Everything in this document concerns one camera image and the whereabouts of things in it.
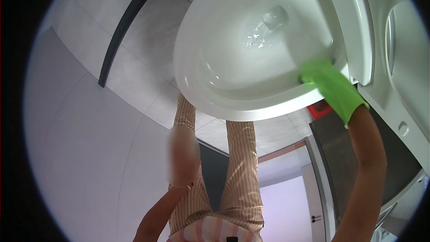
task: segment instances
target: red object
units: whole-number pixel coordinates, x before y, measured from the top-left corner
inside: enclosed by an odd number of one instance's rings
[[[327,113],[329,113],[329,112],[331,112],[333,109],[331,108],[331,106],[329,106],[329,105],[327,105],[327,107],[324,109],[324,110],[322,110],[322,111],[318,111],[318,110],[316,110],[315,108],[314,108],[314,105],[315,104],[313,104],[313,105],[310,105],[310,106],[307,106],[306,108],[307,108],[307,110],[309,110],[309,113],[310,113],[310,115],[312,116],[312,118],[314,119],[314,120],[316,120],[316,119],[318,119],[319,117],[321,117],[321,116],[324,116],[324,115],[326,115]]]

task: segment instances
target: hand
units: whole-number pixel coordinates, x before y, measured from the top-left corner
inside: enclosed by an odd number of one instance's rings
[[[330,60],[313,59],[303,62],[300,79],[319,89],[325,101],[344,121],[345,128],[358,106],[363,104],[369,108],[357,89],[331,65]]]

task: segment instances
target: dark panel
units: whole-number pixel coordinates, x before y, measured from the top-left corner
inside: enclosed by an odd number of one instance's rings
[[[218,211],[227,178],[228,157],[200,144],[202,174],[213,211]]]
[[[386,204],[412,181],[421,170],[421,165],[373,109],[370,114],[379,128],[387,155],[387,176],[382,200],[382,203]],[[335,199],[335,216],[339,220],[345,213],[352,193],[358,169],[357,158],[348,131],[335,112],[313,121],[311,126],[328,171],[330,188]]]

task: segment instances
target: pink striped clothing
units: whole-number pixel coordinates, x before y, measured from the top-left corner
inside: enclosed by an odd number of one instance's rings
[[[167,242],[221,242],[229,236],[239,241],[257,242],[255,233],[222,218],[207,216],[172,235]]]

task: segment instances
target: door handle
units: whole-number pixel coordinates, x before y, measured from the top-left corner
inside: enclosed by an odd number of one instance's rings
[[[314,223],[314,222],[316,222],[316,221],[319,221],[319,220],[321,220],[320,218],[321,218],[321,215],[320,216],[312,216],[312,217],[310,217],[311,219],[312,219],[312,223]]]

